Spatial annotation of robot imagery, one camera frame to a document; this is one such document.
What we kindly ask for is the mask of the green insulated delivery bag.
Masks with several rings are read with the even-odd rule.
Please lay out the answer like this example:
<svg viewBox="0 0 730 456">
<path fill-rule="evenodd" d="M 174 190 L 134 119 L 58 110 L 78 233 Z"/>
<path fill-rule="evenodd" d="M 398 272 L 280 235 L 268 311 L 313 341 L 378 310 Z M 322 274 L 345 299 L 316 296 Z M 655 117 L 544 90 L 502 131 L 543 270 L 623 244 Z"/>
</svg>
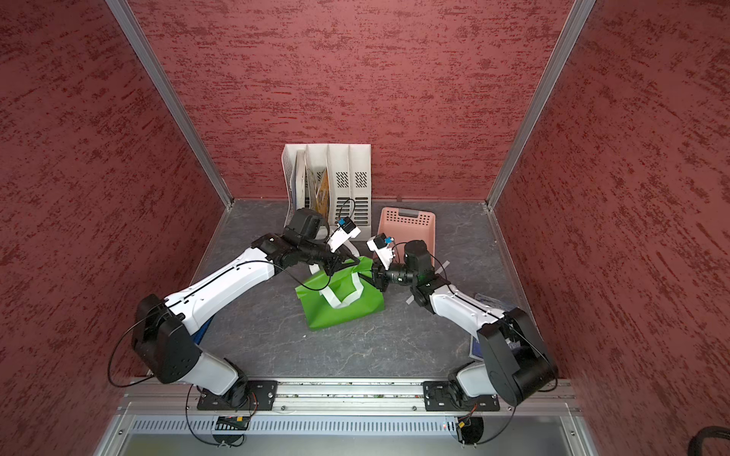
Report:
<svg viewBox="0 0 730 456">
<path fill-rule="evenodd" d="M 307 325 L 319 331 L 385 310 L 385 299 L 367 279 L 372 277 L 372 258 L 361 256 L 359 263 L 349 261 L 346 267 L 328 277 L 324 272 L 312 275 L 296 294 Z"/>
</svg>

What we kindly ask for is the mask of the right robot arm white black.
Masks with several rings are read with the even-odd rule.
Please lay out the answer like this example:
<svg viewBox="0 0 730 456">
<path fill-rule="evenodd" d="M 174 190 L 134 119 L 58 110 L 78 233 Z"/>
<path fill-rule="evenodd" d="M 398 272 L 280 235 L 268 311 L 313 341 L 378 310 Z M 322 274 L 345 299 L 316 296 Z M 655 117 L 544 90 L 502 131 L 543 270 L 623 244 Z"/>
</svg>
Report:
<svg viewBox="0 0 730 456">
<path fill-rule="evenodd" d="M 444 272 L 435 270 L 425 241 L 406 242 L 400 263 L 390 237 L 372 237 L 367 246 L 378 257 L 371 270 L 374 287 L 407 287 L 414 303 L 477 340 L 482 363 L 458 369 L 450 380 L 458 398 L 496 395 L 516 407 L 558 380 L 558 368 L 532 318 L 519 308 L 506 311 L 458 291 Z"/>
</svg>

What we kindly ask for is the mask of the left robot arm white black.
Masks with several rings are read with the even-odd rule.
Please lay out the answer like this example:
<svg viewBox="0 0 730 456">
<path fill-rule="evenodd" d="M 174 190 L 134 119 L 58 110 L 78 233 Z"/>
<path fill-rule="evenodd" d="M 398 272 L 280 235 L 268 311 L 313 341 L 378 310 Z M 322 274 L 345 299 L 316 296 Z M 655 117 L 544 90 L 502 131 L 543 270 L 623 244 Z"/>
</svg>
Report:
<svg viewBox="0 0 730 456">
<path fill-rule="evenodd" d="M 151 294 L 137 308 L 131 347 L 162 384 L 186 383 L 236 400 L 246 393 L 245 373 L 204 351 L 194 334 L 218 311 L 255 286 L 299 263 L 317 265 L 328 277 L 355 255 L 345 244 L 360 235 L 348 217 L 324 239 L 326 221 L 311 209 L 298 209 L 280 234 L 266 234 L 219 271 L 188 288 L 158 298 Z"/>
</svg>

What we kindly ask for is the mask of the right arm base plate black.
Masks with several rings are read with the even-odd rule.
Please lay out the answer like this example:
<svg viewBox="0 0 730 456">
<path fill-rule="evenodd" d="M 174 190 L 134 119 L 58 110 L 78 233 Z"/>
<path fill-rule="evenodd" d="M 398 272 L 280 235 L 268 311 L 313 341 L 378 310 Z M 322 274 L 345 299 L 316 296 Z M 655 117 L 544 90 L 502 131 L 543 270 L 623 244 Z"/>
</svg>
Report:
<svg viewBox="0 0 730 456">
<path fill-rule="evenodd" d="M 423 399 L 427 412 L 499 412 L 496 395 L 471 397 L 454 381 L 424 381 Z"/>
</svg>

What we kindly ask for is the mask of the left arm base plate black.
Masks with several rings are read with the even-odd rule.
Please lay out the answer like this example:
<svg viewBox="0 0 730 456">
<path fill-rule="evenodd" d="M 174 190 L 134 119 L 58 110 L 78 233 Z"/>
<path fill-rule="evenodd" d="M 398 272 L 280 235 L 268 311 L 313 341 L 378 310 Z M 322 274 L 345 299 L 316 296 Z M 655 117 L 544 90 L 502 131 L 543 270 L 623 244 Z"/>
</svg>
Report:
<svg viewBox="0 0 730 456">
<path fill-rule="evenodd" d="M 271 412 L 277 398 L 276 380 L 249 380 L 245 386 L 235 385 L 232 393 L 223 396 L 203 389 L 197 404 L 201 412 Z"/>
</svg>

